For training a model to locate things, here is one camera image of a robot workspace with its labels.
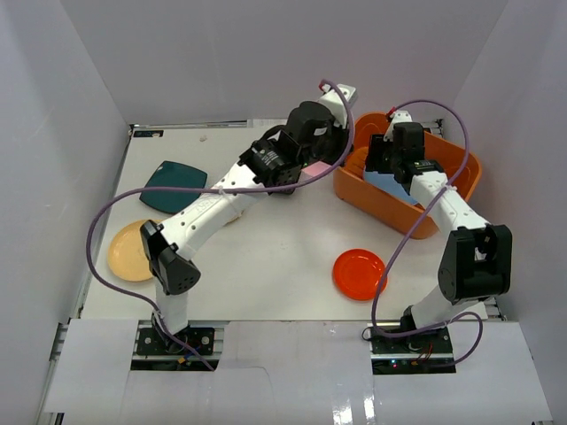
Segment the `blue round plate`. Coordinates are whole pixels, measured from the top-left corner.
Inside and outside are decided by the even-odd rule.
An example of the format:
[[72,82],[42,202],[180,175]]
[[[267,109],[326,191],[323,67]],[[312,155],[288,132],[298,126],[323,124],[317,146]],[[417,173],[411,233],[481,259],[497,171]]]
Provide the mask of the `blue round plate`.
[[392,174],[380,174],[377,171],[364,169],[362,178],[366,183],[398,198],[400,201],[409,205],[418,205],[418,202],[405,191],[403,186],[395,181]]

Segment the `pink round plate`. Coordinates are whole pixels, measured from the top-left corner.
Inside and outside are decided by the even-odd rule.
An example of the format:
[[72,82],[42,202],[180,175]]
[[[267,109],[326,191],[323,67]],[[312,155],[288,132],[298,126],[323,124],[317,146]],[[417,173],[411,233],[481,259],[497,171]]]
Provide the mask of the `pink round plate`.
[[301,174],[299,175],[299,182],[304,182],[317,177],[319,174],[326,172],[329,168],[330,165],[322,161],[313,163],[312,165],[307,166],[306,168],[303,168],[301,170]]

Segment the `cream round plate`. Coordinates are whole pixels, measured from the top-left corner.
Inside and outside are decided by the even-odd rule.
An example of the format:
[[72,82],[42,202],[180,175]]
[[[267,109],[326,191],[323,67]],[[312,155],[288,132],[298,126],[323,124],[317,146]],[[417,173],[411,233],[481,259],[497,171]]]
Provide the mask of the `cream round plate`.
[[233,209],[231,211],[231,215],[226,221],[226,225],[229,225],[230,223],[240,219],[243,216],[244,212],[244,210]]

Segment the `orange round plate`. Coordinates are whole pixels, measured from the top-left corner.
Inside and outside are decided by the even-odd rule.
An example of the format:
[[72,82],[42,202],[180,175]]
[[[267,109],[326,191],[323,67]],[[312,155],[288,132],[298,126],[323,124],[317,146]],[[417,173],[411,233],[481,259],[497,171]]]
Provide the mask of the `orange round plate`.
[[385,271],[384,262],[373,252],[351,249],[341,253],[332,268],[336,288],[347,298],[370,301],[377,293]]

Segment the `teal square plate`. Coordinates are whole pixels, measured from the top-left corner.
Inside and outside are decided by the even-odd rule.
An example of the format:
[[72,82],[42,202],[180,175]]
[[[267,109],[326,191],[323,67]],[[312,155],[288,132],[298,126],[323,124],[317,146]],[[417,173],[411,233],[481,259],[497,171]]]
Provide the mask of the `teal square plate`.
[[[145,188],[176,187],[199,188],[206,186],[208,174],[196,167],[173,161],[163,161],[153,172]],[[145,191],[139,200],[161,213],[175,215],[198,199],[198,193],[172,191]]]

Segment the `yellow round plate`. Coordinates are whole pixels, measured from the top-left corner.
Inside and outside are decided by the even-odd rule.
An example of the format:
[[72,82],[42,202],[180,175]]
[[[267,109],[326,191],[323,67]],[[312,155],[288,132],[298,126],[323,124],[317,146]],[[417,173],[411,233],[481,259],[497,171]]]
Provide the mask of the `yellow round plate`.
[[140,235],[140,228],[146,221],[137,220],[122,228],[108,248],[107,264],[123,281],[145,282],[152,278]]

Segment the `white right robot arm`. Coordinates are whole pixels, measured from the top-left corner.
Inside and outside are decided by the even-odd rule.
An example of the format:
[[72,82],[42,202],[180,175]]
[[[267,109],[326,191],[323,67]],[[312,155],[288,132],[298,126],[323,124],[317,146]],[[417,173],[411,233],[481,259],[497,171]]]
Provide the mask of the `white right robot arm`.
[[422,352],[432,341],[431,328],[448,323],[478,302],[510,289],[512,234],[476,213],[461,197],[438,161],[425,157],[425,132],[416,122],[391,123],[385,135],[372,138],[367,167],[394,180],[431,217],[447,244],[437,272],[437,286],[409,306],[400,336],[409,352]]

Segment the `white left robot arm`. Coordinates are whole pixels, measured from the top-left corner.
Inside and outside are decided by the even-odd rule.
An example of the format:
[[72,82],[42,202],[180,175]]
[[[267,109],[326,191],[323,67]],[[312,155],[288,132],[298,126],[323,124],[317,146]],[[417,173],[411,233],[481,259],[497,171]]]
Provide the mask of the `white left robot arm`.
[[192,259],[202,245],[245,209],[276,191],[291,194],[303,168],[333,165],[348,142],[348,115],[338,97],[305,101],[239,156],[212,187],[173,217],[140,228],[156,285],[157,343],[177,353],[187,343],[187,293],[201,273]]

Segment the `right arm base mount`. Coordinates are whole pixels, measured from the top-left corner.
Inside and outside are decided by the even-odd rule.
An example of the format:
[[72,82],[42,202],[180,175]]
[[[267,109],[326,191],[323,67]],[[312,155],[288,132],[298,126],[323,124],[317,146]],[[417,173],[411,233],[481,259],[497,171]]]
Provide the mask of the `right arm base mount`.
[[431,356],[451,357],[453,346],[446,328],[426,331],[403,338],[379,336],[372,328],[365,330],[364,338],[370,343],[370,352],[378,358],[417,358]]

